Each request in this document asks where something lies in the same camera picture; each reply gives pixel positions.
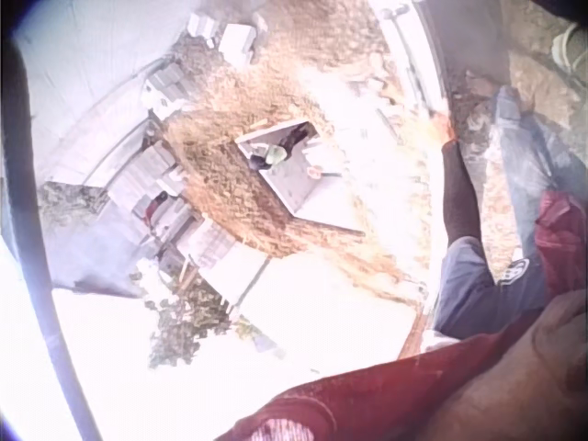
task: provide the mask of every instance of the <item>stone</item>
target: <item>stone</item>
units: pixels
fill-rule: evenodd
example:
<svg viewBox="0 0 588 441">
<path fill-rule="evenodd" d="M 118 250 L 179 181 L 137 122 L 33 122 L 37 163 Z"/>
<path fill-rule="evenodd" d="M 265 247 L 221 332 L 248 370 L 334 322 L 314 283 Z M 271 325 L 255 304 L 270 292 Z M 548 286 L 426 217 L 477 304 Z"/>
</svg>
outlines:
<svg viewBox="0 0 588 441">
<path fill-rule="evenodd" d="M 523 103 L 532 103 L 536 113 L 569 129 L 579 97 L 560 76 L 533 58 L 510 53 L 511 84 Z"/>
</svg>

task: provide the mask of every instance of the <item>leg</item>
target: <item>leg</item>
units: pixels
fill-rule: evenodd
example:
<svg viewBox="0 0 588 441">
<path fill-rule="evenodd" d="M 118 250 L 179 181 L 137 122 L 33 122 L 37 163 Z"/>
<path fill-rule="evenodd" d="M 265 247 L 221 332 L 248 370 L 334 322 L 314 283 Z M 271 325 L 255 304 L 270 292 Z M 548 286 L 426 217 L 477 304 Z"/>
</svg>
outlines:
<svg viewBox="0 0 588 441">
<path fill-rule="evenodd" d="M 537 148 L 538 134 L 523 124 L 517 92 L 502 87 L 494 99 L 492 143 L 498 143 L 523 255 L 536 251 L 535 221 L 543 191 L 555 187 Z"/>
<path fill-rule="evenodd" d="M 517 230 L 528 256 L 536 251 L 535 221 L 543 191 L 564 191 L 585 204 L 586 168 L 553 131 L 534 116 L 521 115 L 518 94 L 510 87 L 502 87 L 495 98 L 492 142 L 502 150 Z"/>
</svg>

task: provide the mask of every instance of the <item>rubble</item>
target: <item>rubble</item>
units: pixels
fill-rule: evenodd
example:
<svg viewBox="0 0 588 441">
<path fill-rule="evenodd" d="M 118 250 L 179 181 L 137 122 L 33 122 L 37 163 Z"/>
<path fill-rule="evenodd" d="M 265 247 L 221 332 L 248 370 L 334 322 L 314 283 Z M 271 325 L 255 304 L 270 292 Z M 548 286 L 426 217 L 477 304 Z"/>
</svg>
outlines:
<svg viewBox="0 0 588 441">
<path fill-rule="evenodd" d="M 87 224 L 108 203 L 104 188 L 46 182 L 38 191 L 39 214 L 45 232 L 72 222 Z"/>
</svg>

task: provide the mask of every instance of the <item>red fabric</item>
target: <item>red fabric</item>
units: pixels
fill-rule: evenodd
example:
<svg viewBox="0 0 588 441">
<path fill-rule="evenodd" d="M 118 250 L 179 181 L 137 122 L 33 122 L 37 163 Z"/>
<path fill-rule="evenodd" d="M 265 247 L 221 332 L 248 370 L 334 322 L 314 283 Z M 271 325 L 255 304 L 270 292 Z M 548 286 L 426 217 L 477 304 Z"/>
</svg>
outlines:
<svg viewBox="0 0 588 441">
<path fill-rule="evenodd" d="M 586 287 L 586 211 L 572 196 L 546 191 L 535 229 L 551 297 Z"/>
<path fill-rule="evenodd" d="M 569 197 L 554 192 L 546 193 L 541 205 L 537 245 L 552 296 L 585 287 L 586 218 L 577 208 Z M 403 439 L 456 390 L 491 368 L 540 313 L 528 312 L 499 334 L 298 386 L 237 422 L 218 441 L 243 441 L 269 419 L 303 424 L 315 441 Z"/>
</svg>

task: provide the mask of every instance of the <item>cinder block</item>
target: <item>cinder block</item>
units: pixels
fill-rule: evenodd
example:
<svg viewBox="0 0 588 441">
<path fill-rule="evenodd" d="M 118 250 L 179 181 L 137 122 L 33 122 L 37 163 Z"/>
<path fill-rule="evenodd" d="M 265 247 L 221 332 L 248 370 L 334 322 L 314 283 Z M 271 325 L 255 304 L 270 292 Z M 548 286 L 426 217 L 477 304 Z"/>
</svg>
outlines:
<svg viewBox="0 0 588 441">
<path fill-rule="evenodd" d="M 192 37 L 203 37 L 210 40 L 217 33 L 219 22 L 204 14 L 190 14 L 187 23 L 187 33 Z"/>
<path fill-rule="evenodd" d="M 247 53 L 254 44 L 257 31 L 252 26 L 229 24 L 222 34 L 219 51 L 224 53 Z"/>
<path fill-rule="evenodd" d="M 253 51 L 249 51 L 247 53 L 224 52 L 222 56 L 224 57 L 224 61 L 228 64 L 231 64 L 237 69 L 243 69 L 251 64 L 251 59 L 253 58 L 254 53 Z"/>
</svg>

